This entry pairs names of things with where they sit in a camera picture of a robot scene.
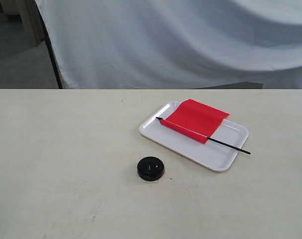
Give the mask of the white rectangular plastic tray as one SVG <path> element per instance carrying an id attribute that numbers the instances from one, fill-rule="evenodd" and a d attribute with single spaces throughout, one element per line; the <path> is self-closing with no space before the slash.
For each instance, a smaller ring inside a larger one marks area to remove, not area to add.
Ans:
<path id="1" fill-rule="evenodd" d="M 228 170 L 234 162 L 238 151 L 213 141 L 202 144 L 164 125 L 157 117 L 169 117 L 181 104 L 171 101 L 157 110 L 148 120 L 140 125 L 141 135 L 154 142 L 216 172 Z M 213 133 L 213 138 L 237 148 L 241 148 L 249 136 L 249 131 L 242 125 L 224 119 Z"/>

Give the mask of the wooden furniture in background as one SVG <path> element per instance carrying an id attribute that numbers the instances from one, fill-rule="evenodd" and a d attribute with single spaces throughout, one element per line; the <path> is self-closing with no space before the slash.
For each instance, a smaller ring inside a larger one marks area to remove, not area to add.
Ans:
<path id="1" fill-rule="evenodd" d="M 18 15 L 22 21 L 28 41 L 37 47 L 44 40 L 41 17 L 34 0 L 0 0 L 0 23 L 9 22 L 9 18 Z"/>

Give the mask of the black round flag base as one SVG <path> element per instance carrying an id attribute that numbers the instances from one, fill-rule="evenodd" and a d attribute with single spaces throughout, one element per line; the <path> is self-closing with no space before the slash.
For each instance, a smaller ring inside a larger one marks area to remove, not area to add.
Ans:
<path id="1" fill-rule="evenodd" d="M 164 174 L 164 163 L 157 157 L 142 158 L 137 164 L 137 173 L 145 181 L 156 181 Z"/>

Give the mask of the black backdrop stand pole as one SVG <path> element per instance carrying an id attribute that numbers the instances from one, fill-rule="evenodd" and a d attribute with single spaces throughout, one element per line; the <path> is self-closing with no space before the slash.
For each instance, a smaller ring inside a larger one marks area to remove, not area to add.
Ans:
<path id="1" fill-rule="evenodd" d="M 54 72 L 54 76 L 55 76 L 55 79 L 56 79 L 58 89 L 64 89 L 63 84 L 62 84 L 62 80 L 61 80 L 61 77 L 60 77 L 60 72 L 59 72 L 59 69 L 58 69 L 58 65 L 57 65 L 57 62 L 56 62 L 56 58 L 55 58 L 55 55 L 54 55 L 54 51 L 53 51 L 53 48 L 52 48 L 52 43 L 51 43 L 48 31 L 47 31 L 46 25 L 44 23 L 43 17 L 42 17 L 41 12 L 40 12 L 40 7 L 39 7 L 37 1 L 35 1 L 35 3 L 36 3 L 37 10 L 38 10 L 38 13 L 39 13 L 41 27 L 42 27 L 42 30 L 43 30 L 43 33 L 44 33 L 44 42 L 45 42 L 45 45 L 46 45 L 46 48 L 47 48 L 47 51 L 48 51 L 48 54 L 49 54 L 51 66 L 52 66 L 52 69 L 53 69 L 53 72 Z"/>

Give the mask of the red flag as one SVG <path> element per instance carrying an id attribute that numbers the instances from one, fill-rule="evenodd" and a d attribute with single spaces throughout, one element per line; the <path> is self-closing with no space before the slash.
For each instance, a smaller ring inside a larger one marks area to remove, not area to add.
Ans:
<path id="1" fill-rule="evenodd" d="M 182 102 L 167 118 L 156 117 L 160 124 L 181 133 L 202 144 L 212 141 L 236 151 L 251 154 L 250 152 L 212 138 L 229 113 L 200 103 L 193 99 Z"/>

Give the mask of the white backdrop cloth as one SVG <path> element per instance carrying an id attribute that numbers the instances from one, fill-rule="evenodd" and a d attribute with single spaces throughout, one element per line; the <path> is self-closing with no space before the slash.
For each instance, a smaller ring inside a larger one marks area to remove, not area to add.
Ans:
<path id="1" fill-rule="evenodd" d="M 302 0 L 39 0 L 65 85 L 302 89 Z"/>

